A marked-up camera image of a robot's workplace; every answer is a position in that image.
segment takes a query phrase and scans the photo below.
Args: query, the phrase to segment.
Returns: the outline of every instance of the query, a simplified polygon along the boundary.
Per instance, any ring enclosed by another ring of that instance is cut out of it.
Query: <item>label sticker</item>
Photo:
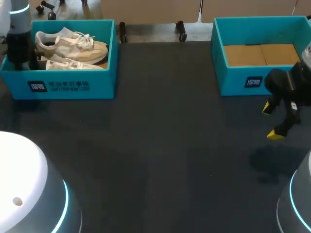
[[[28,85],[32,92],[48,91],[43,81],[28,81]]]
[[[262,76],[247,77],[244,87],[260,87]]]

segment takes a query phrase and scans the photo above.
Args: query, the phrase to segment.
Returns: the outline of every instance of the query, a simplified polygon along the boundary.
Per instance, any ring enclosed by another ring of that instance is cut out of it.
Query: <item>blue box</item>
[[[66,27],[74,32],[95,36],[109,45],[107,69],[14,71],[7,58],[0,75],[17,100],[112,99],[114,97],[118,42],[113,20],[33,21],[32,40],[38,31],[57,33]],[[33,92],[31,83],[44,84],[46,92]]]
[[[311,42],[311,26],[304,16],[215,18],[211,53],[222,96],[269,95],[264,78],[273,68],[293,66],[230,67],[224,45],[293,44],[299,58]],[[244,87],[248,77],[262,77],[259,87]]]

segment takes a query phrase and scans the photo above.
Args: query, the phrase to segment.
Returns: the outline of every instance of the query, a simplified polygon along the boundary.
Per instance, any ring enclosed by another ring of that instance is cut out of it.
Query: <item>white sneaker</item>
[[[51,58],[47,59],[41,57],[41,61],[47,61],[46,70],[55,70],[55,69],[103,69],[96,65],[83,64],[71,60],[69,58],[62,58],[57,55],[53,55]]]
[[[37,32],[35,44],[38,51],[44,52],[47,58],[54,54],[86,64],[95,64],[108,54],[108,45],[104,42],[94,41],[93,36],[72,32],[63,28],[56,34]]]

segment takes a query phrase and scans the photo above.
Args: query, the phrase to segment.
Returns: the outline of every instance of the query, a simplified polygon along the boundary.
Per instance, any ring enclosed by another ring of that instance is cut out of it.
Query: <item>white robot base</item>
[[[79,233],[74,192],[29,139],[0,132],[0,233]]]
[[[284,188],[276,207],[281,233],[311,232],[311,153]]]

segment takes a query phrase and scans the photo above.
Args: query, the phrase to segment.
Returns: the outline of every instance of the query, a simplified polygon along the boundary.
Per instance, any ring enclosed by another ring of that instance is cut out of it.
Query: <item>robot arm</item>
[[[10,30],[12,9],[11,0],[0,0],[0,36],[6,36]]]
[[[36,69],[28,0],[0,0],[0,22],[0,36],[6,36],[6,54],[15,70],[23,70],[23,64],[27,62],[30,69]]]
[[[286,116],[275,126],[268,138],[276,140],[286,137],[294,124],[300,124],[302,107],[311,105],[311,43],[302,53],[302,61],[297,62],[290,71],[272,69],[265,78],[265,87],[272,94],[263,113],[271,114],[284,100]]]

